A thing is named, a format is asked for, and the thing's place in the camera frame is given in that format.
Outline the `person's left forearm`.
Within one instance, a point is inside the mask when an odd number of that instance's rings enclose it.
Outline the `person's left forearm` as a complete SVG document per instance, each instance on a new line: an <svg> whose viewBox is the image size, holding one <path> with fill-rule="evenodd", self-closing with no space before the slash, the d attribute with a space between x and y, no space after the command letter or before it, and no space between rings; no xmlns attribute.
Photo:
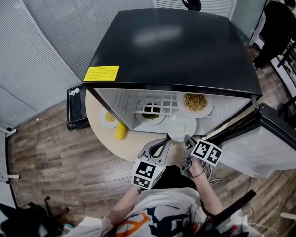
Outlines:
<svg viewBox="0 0 296 237"><path fill-rule="evenodd" d="M137 197L139 195L139 187L131 185L121 200L108 214L107 218L113 226L120 224L126 216L133 210Z"/></svg>

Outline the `person's white printed shirt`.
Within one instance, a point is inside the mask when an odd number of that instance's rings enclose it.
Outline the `person's white printed shirt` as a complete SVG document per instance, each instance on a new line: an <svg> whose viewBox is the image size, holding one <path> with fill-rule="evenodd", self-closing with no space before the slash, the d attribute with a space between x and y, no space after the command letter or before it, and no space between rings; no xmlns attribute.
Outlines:
<svg viewBox="0 0 296 237"><path fill-rule="evenodd" d="M133 210L118 225L107 216L85 217L65 237L204 237L215 215L203 207L198 190L152 189L139 192Z"/></svg>

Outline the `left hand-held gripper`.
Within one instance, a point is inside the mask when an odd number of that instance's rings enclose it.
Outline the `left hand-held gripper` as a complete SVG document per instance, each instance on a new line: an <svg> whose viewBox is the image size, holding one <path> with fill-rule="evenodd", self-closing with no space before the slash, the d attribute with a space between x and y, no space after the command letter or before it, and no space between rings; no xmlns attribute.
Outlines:
<svg viewBox="0 0 296 237"><path fill-rule="evenodd" d="M165 162L170 148L170 140L157 139L144 145L141 154L147 157L155 157L156 162ZM144 158L136 159L133 165L131 184L143 188L152 187L161 178L166 166Z"/></svg>

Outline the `black mini fridge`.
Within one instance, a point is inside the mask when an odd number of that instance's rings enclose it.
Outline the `black mini fridge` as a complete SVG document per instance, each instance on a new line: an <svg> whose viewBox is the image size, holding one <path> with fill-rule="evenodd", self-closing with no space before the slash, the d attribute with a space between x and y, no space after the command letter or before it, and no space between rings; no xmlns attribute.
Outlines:
<svg viewBox="0 0 296 237"><path fill-rule="evenodd" d="M213 116L196 136L222 149L219 162L251 177L296 169L296 129L265 103L248 53L229 19L179 9L120 11L102 38L83 85L131 131L167 134L170 116L141 125L127 112L131 90L211 95Z"/></svg>

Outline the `white plate of noodles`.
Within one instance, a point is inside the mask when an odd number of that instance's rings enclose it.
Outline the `white plate of noodles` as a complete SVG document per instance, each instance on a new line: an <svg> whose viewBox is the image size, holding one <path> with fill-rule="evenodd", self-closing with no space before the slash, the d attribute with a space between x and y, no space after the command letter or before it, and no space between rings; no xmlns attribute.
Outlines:
<svg viewBox="0 0 296 237"><path fill-rule="evenodd" d="M184 115L196 119L208 116L214 108L211 95L178 92L176 101L179 110Z"/></svg>

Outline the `white plate of green vegetables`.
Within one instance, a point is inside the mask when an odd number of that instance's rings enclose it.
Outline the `white plate of green vegetables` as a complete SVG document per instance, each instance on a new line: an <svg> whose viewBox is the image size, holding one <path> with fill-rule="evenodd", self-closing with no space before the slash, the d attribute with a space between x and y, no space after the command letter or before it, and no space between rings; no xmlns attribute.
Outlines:
<svg viewBox="0 0 296 237"><path fill-rule="evenodd" d="M157 107L156 105L154 105L153 103L140 103L137 107L136 107L136 111L135 112L135 117L137 119L137 121L141 124L141 125L145 125L145 126L156 126L161 124L164 119L165 119L165 115L161 114L161 108Z"/></svg>

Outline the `person's black trousers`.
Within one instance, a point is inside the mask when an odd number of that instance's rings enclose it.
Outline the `person's black trousers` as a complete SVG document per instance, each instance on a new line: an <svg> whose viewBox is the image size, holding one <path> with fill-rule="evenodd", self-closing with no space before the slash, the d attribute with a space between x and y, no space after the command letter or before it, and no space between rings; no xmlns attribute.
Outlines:
<svg viewBox="0 0 296 237"><path fill-rule="evenodd" d="M167 166L161 178L155 185L156 189L192 188L197 190L196 184L190 178L181 175L176 165Z"/></svg>

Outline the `yellow corn cob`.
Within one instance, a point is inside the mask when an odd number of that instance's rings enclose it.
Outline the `yellow corn cob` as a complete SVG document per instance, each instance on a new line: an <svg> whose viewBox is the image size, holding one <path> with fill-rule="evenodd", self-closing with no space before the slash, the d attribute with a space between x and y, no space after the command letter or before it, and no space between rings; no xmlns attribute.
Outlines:
<svg viewBox="0 0 296 237"><path fill-rule="evenodd" d="M118 122L116 130L115 130L115 139L116 140L123 140L127 133L127 128Z"/></svg>

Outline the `black metal rack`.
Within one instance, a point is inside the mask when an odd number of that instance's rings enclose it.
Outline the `black metal rack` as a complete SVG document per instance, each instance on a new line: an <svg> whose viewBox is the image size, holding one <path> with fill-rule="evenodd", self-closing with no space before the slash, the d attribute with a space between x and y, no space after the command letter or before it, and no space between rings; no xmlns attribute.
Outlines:
<svg viewBox="0 0 296 237"><path fill-rule="evenodd" d="M290 40L283 54L272 60L272 66L288 95L296 96L296 41Z"/></svg>

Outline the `black plastic crate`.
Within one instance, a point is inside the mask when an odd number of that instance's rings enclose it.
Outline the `black plastic crate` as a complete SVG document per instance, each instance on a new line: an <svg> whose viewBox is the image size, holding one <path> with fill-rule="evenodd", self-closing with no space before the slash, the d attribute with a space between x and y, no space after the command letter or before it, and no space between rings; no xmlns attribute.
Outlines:
<svg viewBox="0 0 296 237"><path fill-rule="evenodd" d="M70 96L69 91L76 88L80 93ZM67 90L67 130L81 130L90 126L86 113L86 88L83 85L73 87Z"/></svg>

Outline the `white plate of corn kernels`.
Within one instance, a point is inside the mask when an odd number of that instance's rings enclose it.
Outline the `white plate of corn kernels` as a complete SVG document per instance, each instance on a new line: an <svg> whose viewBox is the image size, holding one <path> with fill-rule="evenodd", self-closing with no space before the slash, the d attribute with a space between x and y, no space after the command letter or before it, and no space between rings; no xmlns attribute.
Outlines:
<svg viewBox="0 0 296 237"><path fill-rule="evenodd" d="M105 108L100 111L99 122L103 128L113 129L118 125L117 119Z"/></svg>

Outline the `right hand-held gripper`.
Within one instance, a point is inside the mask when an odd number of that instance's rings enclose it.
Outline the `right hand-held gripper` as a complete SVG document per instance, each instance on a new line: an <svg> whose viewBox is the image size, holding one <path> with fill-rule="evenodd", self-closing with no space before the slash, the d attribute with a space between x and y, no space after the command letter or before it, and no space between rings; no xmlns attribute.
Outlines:
<svg viewBox="0 0 296 237"><path fill-rule="evenodd" d="M184 144L186 152L179 163L179 168L181 175L186 177L191 177L189 169L193 158L201 160L205 165L216 167L220 157L222 156L222 150L219 147L204 140L196 142L189 135L184 136Z"/></svg>

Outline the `white desk leg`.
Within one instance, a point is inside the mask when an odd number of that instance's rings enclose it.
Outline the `white desk leg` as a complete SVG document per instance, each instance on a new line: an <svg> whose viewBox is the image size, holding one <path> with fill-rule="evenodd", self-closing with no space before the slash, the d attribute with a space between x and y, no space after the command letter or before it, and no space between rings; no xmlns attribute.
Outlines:
<svg viewBox="0 0 296 237"><path fill-rule="evenodd" d="M10 129L10 128L9 129L4 129L4 128L0 127L0 131L5 134L6 138L8 138L11 135L16 133L16 129Z"/></svg>

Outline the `person's right hand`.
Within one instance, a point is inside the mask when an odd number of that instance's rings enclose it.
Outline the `person's right hand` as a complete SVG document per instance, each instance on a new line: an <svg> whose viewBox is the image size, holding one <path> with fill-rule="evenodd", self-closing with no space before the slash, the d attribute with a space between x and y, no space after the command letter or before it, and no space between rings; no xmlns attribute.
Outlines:
<svg viewBox="0 0 296 237"><path fill-rule="evenodd" d="M191 176L200 174L203 171L202 161L197 158L193 159L189 171L191 173Z"/></svg>

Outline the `person's right forearm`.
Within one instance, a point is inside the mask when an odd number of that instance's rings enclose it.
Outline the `person's right forearm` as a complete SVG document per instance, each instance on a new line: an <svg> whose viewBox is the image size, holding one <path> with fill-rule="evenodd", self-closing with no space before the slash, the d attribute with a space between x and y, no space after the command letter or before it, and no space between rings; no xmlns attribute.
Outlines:
<svg viewBox="0 0 296 237"><path fill-rule="evenodd" d="M202 175L193 178L193 180L196 184L200 200L206 212L210 215L218 215L223 212L224 207L215 194L205 174L203 173Z"/></svg>

